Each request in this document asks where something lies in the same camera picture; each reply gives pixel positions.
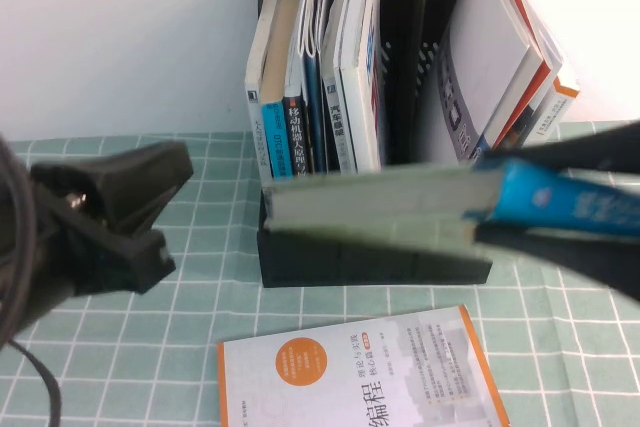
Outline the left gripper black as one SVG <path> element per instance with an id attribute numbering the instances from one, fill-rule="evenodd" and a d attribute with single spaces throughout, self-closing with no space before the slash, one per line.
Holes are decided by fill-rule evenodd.
<path id="1" fill-rule="evenodd" d="M 193 173 L 178 141 L 32 168 L 2 160 L 1 343 L 69 298 L 144 294 L 173 273 L 161 231 L 110 232 L 149 229 Z"/>

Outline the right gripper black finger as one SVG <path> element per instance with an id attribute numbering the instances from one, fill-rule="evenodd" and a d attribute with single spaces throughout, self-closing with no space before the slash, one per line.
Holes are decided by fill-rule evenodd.
<path id="1" fill-rule="evenodd" d="M 473 239 L 549 261 L 629 299 L 639 299 L 638 238 L 556 236 L 509 225 L 479 224 Z"/>
<path id="2" fill-rule="evenodd" d="M 567 169 L 639 175 L 639 121 L 530 147 L 493 150 L 492 159 L 515 158 L 553 171 Z"/>

